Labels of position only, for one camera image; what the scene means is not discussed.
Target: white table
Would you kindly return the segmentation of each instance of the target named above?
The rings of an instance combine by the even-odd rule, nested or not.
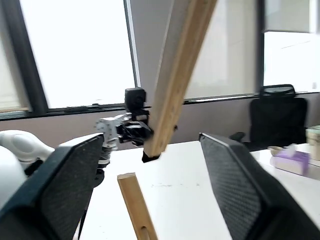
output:
[[[307,145],[300,145],[299,150],[307,152]],[[168,145],[159,160],[148,163],[142,163],[142,154],[142,148],[112,153],[105,179],[93,191],[81,240],[137,239],[117,182],[117,175],[130,172],[136,172],[160,240],[231,239],[199,142]],[[252,155],[320,228],[320,167],[311,168],[312,178],[303,177],[271,166],[268,150]]]

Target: camera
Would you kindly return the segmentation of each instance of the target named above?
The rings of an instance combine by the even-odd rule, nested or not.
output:
[[[127,112],[140,112],[147,99],[146,91],[141,87],[127,88],[124,93],[124,105]]]

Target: white robot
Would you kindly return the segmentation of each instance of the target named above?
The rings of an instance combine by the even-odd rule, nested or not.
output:
[[[96,131],[104,136],[98,161],[101,173],[119,143],[132,142],[141,146],[153,134],[147,126],[149,111],[143,109],[145,101],[146,92],[142,88],[127,89],[125,106],[128,112],[96,122]],[[26,170],[38,160],[46,161],[54,151],[30,132],[0,131],[0,209],[27,179]]]

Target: wooden plank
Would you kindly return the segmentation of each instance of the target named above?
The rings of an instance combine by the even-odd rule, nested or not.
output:
[[[135,173],[117,177],[121,193],[138,240],[157,240],[147,205]]]
[[[173,2],[148,123],[154,135],[144,144],[150,158],[160,155],[173,135],[216,2]]]

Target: tissue box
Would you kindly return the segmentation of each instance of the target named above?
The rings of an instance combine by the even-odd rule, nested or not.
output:
[[[305,176],[308,174],[309,153],[295,151],[289,155],[285,150],[280,151],[274,157],[274,166],[290,173]]]

